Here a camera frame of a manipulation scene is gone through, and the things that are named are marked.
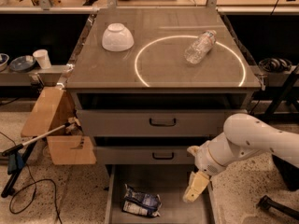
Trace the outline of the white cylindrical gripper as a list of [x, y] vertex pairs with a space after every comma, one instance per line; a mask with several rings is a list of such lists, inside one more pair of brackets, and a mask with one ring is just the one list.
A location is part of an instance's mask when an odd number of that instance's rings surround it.
[[187, 151], [195, 156], [195, 166], [200, 170], [191, 172], [188, 187], [183, 201], [194, 202], [208, 186], [209, 175], [217, 175], [238, 158], [238, 146], [231, 143], [224, 133], [216, 138], [206, 141], [203, 145], [191, 146]]

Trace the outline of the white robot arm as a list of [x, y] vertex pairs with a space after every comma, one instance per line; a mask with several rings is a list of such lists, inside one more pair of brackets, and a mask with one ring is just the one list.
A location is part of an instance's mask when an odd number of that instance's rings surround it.
[[233, 114], [224, 121], [223, 132], [201, 146], [190, 146], [197, 172], [191, 172], [183, 195], [185, 203], [194, 202], [213, 175], [223, 172], [235, 161], [269, 152], [299, 167], [299, 135], [276, 129], [248, 114]]

